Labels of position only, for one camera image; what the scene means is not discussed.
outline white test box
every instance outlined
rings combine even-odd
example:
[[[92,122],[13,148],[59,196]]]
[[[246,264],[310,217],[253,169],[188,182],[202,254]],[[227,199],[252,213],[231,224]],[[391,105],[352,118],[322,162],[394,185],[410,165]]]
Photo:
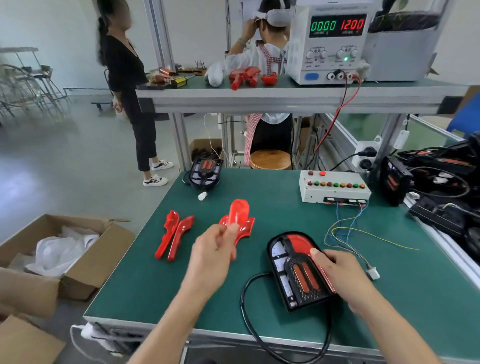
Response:
[[[372,194],[363,178],[351,172],[303,170],[300,172],[299,186],[301,200],[316,204],[364,205]]]

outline control box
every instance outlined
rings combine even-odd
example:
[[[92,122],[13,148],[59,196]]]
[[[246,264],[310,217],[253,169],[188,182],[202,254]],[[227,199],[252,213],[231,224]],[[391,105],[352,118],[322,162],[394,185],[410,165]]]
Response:
[[[300,172],[303,202],[364,205],[372,192],[358,173],[303,170]]]
[[[298,3],[290,26],[287,73],[300,85],[353,82],[370,22],[382,0]]]

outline digital display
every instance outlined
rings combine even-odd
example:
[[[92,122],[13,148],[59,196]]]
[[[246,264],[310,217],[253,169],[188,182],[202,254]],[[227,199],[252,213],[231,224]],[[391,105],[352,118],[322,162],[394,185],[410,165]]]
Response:
[[[367,14],[312,16],[310,38],[361,36]]]

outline black top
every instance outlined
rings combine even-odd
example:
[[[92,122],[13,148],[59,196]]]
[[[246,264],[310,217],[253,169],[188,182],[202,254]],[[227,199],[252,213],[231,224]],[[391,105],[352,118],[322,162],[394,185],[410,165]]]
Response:
[[[108,84],[113,92],[135,89],[147,82],[144,64],[122,42],[114,36],[106,36],[102,48],[108,68]]]

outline bar stool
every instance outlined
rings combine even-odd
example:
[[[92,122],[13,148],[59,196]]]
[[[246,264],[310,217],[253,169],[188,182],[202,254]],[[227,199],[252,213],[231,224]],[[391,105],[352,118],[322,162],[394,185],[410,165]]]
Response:
[[[257,150],[250,155],[250,167],[254,170],[289,170],[290,154],[281,150]]]

